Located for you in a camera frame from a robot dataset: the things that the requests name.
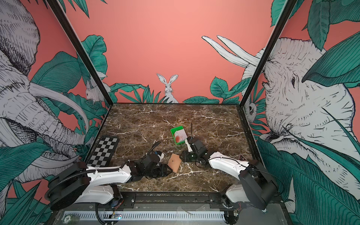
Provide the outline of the pink leather card holder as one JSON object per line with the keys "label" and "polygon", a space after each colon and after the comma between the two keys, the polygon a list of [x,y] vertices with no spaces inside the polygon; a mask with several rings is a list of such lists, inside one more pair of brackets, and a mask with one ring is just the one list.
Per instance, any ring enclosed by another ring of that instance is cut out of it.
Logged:
{"label": "pink leather card holder", "polygon": [[177,154],[172,154],[170,159],[168,160],[168,166],[172,169],[174,173],[177,173],[180,165],[182,163],[182,160],[180,159],[180,156]]}

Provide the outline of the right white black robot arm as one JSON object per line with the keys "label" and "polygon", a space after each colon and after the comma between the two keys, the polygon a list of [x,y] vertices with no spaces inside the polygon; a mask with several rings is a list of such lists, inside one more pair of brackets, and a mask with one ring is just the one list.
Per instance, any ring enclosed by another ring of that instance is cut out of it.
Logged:
{"label": "right white black robot arm", "polygon": [[183,162],[199,163],[205,167],[220,170],[239,180],[231,185],[222,196],[223,205],[230,207],[235,203],[250,203],[264,211],[273,197],[278,193],[278,184],[258,160],[237,160],[219,151],[210,151],[196,137],[185,140],[187,149],[180,159]]}

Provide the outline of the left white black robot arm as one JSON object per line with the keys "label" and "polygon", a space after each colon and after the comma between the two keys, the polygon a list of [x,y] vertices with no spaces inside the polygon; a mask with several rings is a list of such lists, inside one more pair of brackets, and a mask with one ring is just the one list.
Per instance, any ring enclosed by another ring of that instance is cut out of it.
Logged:
{"label": "left white black robot arm", "polygon": [[125,162],[121,166],[92,167],[78,162],[52,178],[45,194],[50,209],[59,211],[75,203],[98,203],[114,209],[121,206],[124,198],[118,184],[137,182],[143,177],[157,179],[173,171],[161,162],[160,151]]}

